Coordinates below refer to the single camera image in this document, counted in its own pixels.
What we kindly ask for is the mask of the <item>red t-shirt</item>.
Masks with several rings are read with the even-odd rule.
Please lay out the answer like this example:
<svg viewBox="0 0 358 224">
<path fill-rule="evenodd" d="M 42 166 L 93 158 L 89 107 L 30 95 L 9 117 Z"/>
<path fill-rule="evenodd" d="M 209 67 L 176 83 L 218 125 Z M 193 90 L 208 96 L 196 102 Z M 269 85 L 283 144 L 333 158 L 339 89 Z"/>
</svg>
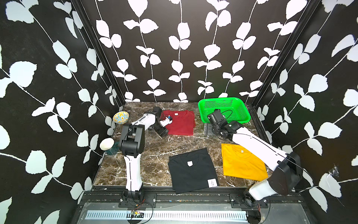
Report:
<svg viewBox="0 0 358 224">
<path fill-rule="evenodd" d="M 163 115 L 172 118 L 172 123 L 166 125 L 169 135 L 194 135 L 195 114 L 193 111 L 164 110 Z"/>
</svg>

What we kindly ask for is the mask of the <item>yellow t-shirt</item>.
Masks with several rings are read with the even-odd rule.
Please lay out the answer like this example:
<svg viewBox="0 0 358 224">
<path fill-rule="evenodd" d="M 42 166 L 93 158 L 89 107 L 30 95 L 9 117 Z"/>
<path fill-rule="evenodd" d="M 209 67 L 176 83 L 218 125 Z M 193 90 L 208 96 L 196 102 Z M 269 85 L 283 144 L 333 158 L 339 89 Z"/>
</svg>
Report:
<svg viewBox="0 0 358 224">
<path fill-rule="evenodd" d="M 268 178 L 264 162 L 240 145 L 222 144 L 222 161 L 225 176 L 254 181 Z"/>
</svg>

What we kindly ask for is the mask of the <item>black t-shirt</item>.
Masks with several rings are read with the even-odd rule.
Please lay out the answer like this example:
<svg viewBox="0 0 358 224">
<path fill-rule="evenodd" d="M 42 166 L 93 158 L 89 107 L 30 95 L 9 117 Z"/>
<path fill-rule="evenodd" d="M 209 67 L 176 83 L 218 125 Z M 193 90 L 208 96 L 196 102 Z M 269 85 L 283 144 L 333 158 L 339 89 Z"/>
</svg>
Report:
<svg viewBox="0 0 358 224">
<path fill-rule="evenodd" d="M 176 194 L 219 186 L 207 148 L 171 156 L 168 167 Z"/>
</svg>

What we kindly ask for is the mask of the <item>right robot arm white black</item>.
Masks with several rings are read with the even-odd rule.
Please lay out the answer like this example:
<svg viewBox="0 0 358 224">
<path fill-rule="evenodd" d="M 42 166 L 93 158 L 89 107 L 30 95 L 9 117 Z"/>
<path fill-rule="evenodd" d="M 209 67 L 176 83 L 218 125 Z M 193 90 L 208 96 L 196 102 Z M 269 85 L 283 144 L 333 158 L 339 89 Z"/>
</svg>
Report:
<svg viewBox="0 0 358 224">
<path fill-rule="evenodd" d="M 237 121 L 227 122 L 219 109 L 208 115 L 212 132 L 224 139 L 229 139 L 243 146 L 261 159 L 272 171 L 265 180 L 251 185 L 243 193 L 243 201 L 247 207 L 254 207 L 263 198 L 279 194 L 288 195 L 301 181 L 303 168 L 300 157 L 279 150 L 252 134 Z"/>
</svg>

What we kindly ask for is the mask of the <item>green plastic basket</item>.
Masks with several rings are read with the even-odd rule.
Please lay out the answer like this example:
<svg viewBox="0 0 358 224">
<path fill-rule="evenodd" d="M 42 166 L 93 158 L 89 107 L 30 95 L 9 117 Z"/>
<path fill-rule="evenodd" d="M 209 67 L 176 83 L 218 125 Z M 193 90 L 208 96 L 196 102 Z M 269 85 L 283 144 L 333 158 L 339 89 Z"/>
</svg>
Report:
<svg viewBox="0 0 358 224">
<path fill-rule="evenodd" d="M 198 102 L 198 108 L 203 123 L 210 123 L 208 116 L 215 109 L 219 109 L 228 122 L 235 120 L 244 124 L 251 120 L 251 115 L 244 102 L 235 97 L 202 99 Z"/>
</svg>

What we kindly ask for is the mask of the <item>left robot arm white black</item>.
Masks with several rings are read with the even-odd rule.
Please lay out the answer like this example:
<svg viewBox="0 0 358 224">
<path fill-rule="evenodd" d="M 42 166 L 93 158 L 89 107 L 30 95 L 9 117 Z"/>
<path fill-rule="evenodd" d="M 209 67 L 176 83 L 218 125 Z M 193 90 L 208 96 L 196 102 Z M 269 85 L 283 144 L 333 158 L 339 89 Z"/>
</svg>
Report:
<svg viewBox="0 0 358 224">
<path fill-rule="evenodd" d="M 140 159 L 145 148 L 145 131 L 155 130 L 161 137 L 168 135 L 168 130 L 160 123 L 162 109 L 154 107 L 152 111 L 146 112 L 138 120 L 124 124 L 119 140 L 119 149 L 126 163 L 127 182 L 124 191 L 126 200 L 142 202 L 144 194 L 143 182 L 140 174 Z"/>
</svg>

